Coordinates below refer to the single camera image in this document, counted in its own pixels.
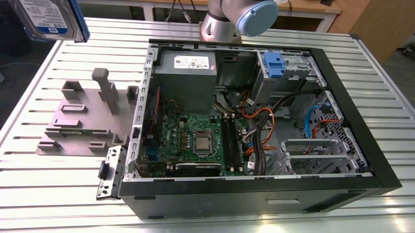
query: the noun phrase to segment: ram slot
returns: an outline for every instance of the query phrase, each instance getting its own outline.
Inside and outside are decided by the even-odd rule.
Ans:
[[[226,158],[226,166],[230,169],[231,163],[231,148],[230,148],[230,134],[229,134],[229,117],[223,116],[221,119],[221,131],[222,131],[222,145],[223,145],[223,156]]]
[[[238,131],[235,126],[235,118],[229,120],[229,134],[231,140],[231,154],[233,154],[233,165],[234,169],[239,170],[241,166],[241,154],[239,154],[239,145],[238,145]]]

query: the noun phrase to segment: blue drive bay latch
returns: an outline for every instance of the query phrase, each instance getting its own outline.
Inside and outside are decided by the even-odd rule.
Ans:
[[[286,61],[279,52],[265,52],[265,65],[270,78],[281,78],[286,72]]]

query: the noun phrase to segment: white table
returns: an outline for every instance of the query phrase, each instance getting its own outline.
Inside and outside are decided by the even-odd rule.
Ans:
[[[89,4],[102,4],[102,5],[119,5],[119,6],[138,6],[143,8],[145,11],[145,19],[147,21],[155,21],[155,8],[167,8],[171,9],[171,3],[163,2],[149,2],[139,0],[78,0],[79,3]],[[194,10],[191,4],[183,4],[183,8],[189,10]],[[209,6],[206,5],[195,5],[198,11],[207,11]],[[182,9],[179,1],[177,1],[175,9]],[[326,13],[315,13],[315,12],[291,12],[293,17],[303,17],[303,18],[318,18],[321,19],[321,23],[317,29],[317,32],[326,33],[331,27],[333,22],[338,16],[339,11],[327,11]],[[281,11],[281,16],[289,16],[289,11]]]
[[[315,214],[142,221],[119,201],[97,201],[103,158],[41,156],[66,80],[98,88],[94,68],[118,89],[141,84],[150,38],[198,40],[199,26],[89,18],[89,43],[59,41],[0,131],[0,229],[77,232],[415,232],[415,112],[361,41],[349,35],[270,30],[245,43],[322,48],[404,188]]]

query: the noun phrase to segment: green circuit board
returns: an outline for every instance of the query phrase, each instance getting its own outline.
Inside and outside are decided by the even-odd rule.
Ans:
[[[246,127],[246,119],[235,119],[237,129]],[[211,138],[213,150],[210,154],[194,153],[195,137],[206,135]],[[226,168],[226,159],[222,141],[221,116],[206,115],[167,115],[163,118],[162,144],[159,147],[158,163],[211,162],[222,164],[222,176],[246,175],[247,169],[243,162],[242,144],[239,145],[242,171],[230,171]]]

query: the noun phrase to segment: wooden cabinet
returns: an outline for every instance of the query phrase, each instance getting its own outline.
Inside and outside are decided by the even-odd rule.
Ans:
[[[343,9],[330,33],[358,34],[377,60],[393,55],[415,30],[415,0],[337,0]]]

